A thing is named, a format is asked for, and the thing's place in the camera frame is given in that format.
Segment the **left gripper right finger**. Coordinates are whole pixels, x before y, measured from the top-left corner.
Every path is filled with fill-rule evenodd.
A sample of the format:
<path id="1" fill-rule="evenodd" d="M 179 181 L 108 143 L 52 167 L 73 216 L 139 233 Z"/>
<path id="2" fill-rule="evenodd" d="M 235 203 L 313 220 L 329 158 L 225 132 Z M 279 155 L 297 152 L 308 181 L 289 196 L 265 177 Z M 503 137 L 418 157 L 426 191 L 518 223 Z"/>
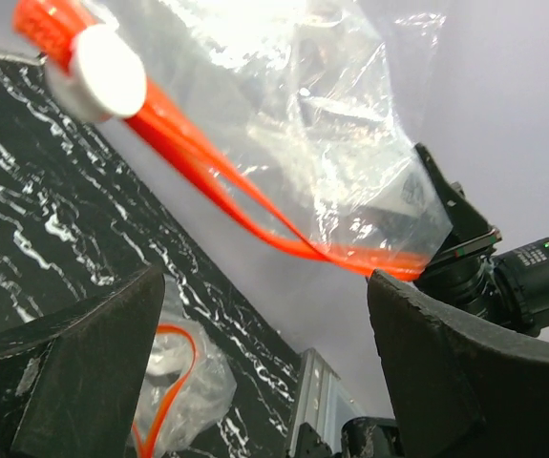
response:
<path id="1" fill-rule="evenodd" d="M 375 271 L 368 307 L 409 457 L 549 457 L 549 343 Z"/>

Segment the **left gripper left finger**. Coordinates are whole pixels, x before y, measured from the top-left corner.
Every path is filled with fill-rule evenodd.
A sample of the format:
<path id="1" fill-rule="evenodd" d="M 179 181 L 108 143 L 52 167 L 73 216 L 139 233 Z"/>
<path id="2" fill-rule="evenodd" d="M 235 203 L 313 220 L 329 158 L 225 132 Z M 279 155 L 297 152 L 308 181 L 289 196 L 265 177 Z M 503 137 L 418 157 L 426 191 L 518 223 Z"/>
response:
<path id="1" fill-rule="evenodd" d="M 163 303 L 157 265 L 0 332 L 0 457 L 123 457 Z"/>

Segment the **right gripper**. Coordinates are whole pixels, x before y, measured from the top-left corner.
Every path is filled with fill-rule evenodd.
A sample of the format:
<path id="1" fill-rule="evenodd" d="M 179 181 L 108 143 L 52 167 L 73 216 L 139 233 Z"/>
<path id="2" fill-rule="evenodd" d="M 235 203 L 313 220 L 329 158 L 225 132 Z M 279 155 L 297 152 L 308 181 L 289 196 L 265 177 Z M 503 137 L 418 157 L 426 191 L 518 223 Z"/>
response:
<path id="1" fill-rule="evenodd" d="M 466 199 L 460 183 L 448 181 L 427 147 L 415 151 L 452 225 L 451 233 L 413 285 L 427 296 L 473 315 L 486 315 L 496 285 L 488 260 L 500 231 Z"/>

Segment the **clear zip bag orange zipper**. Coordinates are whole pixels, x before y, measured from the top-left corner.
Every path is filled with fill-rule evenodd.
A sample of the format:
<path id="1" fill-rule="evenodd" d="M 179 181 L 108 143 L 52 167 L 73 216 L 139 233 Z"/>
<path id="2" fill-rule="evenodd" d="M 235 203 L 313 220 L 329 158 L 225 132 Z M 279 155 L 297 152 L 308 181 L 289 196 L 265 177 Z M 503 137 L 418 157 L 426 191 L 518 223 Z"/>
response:
<path id="1" fill-rule="evenodd" d="M 452 231 L 415 149 L 447 1 L 19 1 L 79 119 L 124 122 L 289 255 L 417 279 Z"/>

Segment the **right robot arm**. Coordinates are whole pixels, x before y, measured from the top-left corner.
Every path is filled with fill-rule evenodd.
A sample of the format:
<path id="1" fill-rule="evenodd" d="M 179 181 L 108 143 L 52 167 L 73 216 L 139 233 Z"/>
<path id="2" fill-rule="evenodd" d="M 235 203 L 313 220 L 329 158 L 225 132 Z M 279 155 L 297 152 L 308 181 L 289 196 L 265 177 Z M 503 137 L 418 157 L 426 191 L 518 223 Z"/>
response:
<path id="1" fill-rule="evenodd" d="M 426 295 L 490 323 L 536 337 L 549 327 L 549 238 L 497 254 L 500 231 L 444 178 L 421 143 L 425 166 L 452 231 L 413 282 Z"/>

